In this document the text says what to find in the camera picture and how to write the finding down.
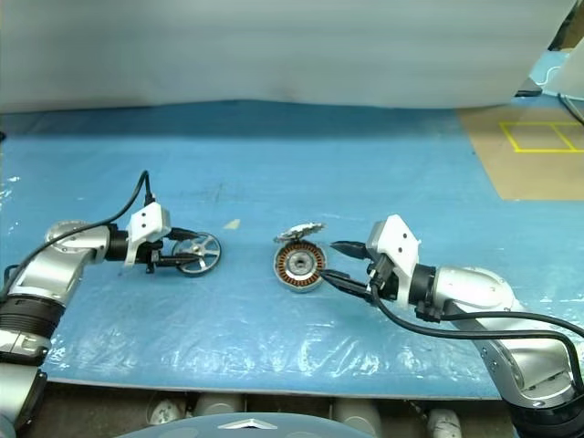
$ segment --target blue plastic sheet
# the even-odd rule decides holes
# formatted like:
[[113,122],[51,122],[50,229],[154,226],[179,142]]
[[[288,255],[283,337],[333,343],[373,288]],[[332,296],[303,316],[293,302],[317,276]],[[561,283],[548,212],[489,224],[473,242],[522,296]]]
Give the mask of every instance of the blue plastic sheet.
[[[5,127],[3,266],[57,221],[117,211],[142,169],[175,226],[224,246],[201,278],[89,266],[44,365],[53,380],[497,395],[472,343],[406,332],[327,285],[285,289],[272,238],[309,221],[327,223],[314,235],[325,245],[365,240],[399,213],[422,239],[422,263],[483,266],[531,309],[582,322],[584,204],[499,199],[452,111],[225,102],[8,116]],[[328,266],[365,277],[364,262],[332,251]]]

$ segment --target wrinkled plastic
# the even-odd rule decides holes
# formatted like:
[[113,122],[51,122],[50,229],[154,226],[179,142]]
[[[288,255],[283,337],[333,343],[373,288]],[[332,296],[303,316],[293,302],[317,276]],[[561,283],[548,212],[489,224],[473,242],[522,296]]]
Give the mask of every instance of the wrinkled plastic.
[[[304,295],[281,286],[272,239],[309,221],[327,223],[314,235],[326,247],[365,240],[375,221],[399,213],[422,240],[421,263],[483,266],[527,307],[582,323],[584,204],[499,199],[452,111],[227,102],[6,116],[4,124],[3,266],[57,221],[117,211],[142,169],[172,224],[213,233],[224,248],[200,278],[88,266],[43,367],[52,380],[497,395],[471,342],[406,332],[325,284]],[[236,229],[224,228],[235,219]],[[328,251],[329,267],[357,279],[366,265]]]

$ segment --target spoked metal wheel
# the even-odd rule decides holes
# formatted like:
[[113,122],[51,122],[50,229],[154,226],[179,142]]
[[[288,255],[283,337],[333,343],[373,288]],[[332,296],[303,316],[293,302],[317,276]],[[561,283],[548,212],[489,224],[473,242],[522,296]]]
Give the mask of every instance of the spoked metal wheel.
[[221,244],[214,235],[197,233],[190,240],[177,242],[172,249],[172,255],[194,254],[198,258],[192,262],[179,265],[176,268],[187,276],[202,276],[217,266],[221,258]]

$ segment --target black cable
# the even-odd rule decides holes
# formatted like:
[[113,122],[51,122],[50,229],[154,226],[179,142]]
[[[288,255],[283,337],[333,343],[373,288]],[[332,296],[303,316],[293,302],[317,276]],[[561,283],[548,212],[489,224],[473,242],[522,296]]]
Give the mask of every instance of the black cable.
[[443,315],[443,321],[461,321],[464,319],[480,319],[480,318],[511,318],[511,319],[531,319],[533,321],[547,322],[554,326],[562,327],[584,338],[584,328],[572,324],[560,318],[549,317],[547,315],[540,315],[538,313],[530,312],[471,312],[461,313],[459,315]]
[[555,339],[564,344],[568,352],[568,360],[572,369],[572,378],[574,386],[580,393],[584,392],[584,381],[579,366],[578,352],[572,341],[564,334],[553,330],[489,330],[489,331],[458,331],[458,330],[441,330],[438,328],[429,328],[412,324],[405,319],[394,315],[385,304],[381,301],[379,288],[377,285],[371,285],[371,296],[375,306],[383,312],[393,323],[402,329],[418,333],[420,335],[431,336],[442,339],[466,339],[466,340],[493,340],[493,339]]
[[561,103],[563,105],[563,107],[568,110],[568,112],[572,115],[572,117],[574,119],[576,119],[577,121],[579,121],[582,126],[584,126],[584,119],[582,119],[582,115],[578,114],[574,109],[572,109],[572,107],[568,104],[568,102],[566,101],[567,97],[566,96],[562,96],[561,94],[558,93],[558,100],[559,103]]
[[76,235],[77,233],[81,233],[83,231],[88,231],[92,228],[97,228],[98,226],[111,224],[112,222],[120,219],[126,212],[128,212],[128,210],[130,210],[130,207],[136,201],[136,198],[138,197],[138,194],[140,193],[140,190],[141,190],[142,186],[144,185],[144,183],[146,183],[147,199],[153,199],[153,196],[152,196],[152,193],[150,190],[150,177],[148,175],[148,172],[144,171],[140,174],[140,178],[138,179],[138,182],[136,182],[136,187],[134,188],[134,191],[131,194],[130,199],[126,202],[126,204],[122,207],[122,209],[119,210],[112,217],[109,217],[108,219],[104,219],[103,221],[99,221],[99,222],[96,222],[93,224],[83,225],[80,228],[75,228],[74,230],[67,231],[66,233],[64,233],[62,235],[58,235],[57,237],[54,237],[50,240],[47,240],[44,244],[42,244],[37,249],[35,249],[33,252],[31,252],[29,255],[27,255],[25,257],[25,259],[22,262],[20,262],[19,265],[17,265],[13,269],[11,269],[10,277],[7,279],[7,281],[2,286],[2,291],[0,291],[0,303],[2,303],[5,300],[6,296],[8,295],[8,291],[10,290],[10,287],[12,287],[12,285],[14,284],[14,282],[16,281],[16,279],[18,278],[20,273],[28,266],[28,264],[30,262],[33,261],[33,259],[36,256],[38,256],[42,251],[44,251],[45,249],[47,249],[51,245],[56,244],[60,240],[63,240],[67,237],[71,237],[72,235]]
[[18,265],[9,265],[5,268],[5,270],[4,270],[4,283],[6,281],[8,281],[8,278],[10,278],[10,271],[12,271],[15,267],[18,267]]

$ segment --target white curtain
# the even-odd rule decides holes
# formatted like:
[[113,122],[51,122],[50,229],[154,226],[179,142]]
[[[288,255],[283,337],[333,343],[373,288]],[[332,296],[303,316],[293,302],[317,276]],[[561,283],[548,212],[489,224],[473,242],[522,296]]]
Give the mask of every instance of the white curtain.
[[575,0],[4,0],[0,110],[509,101]]

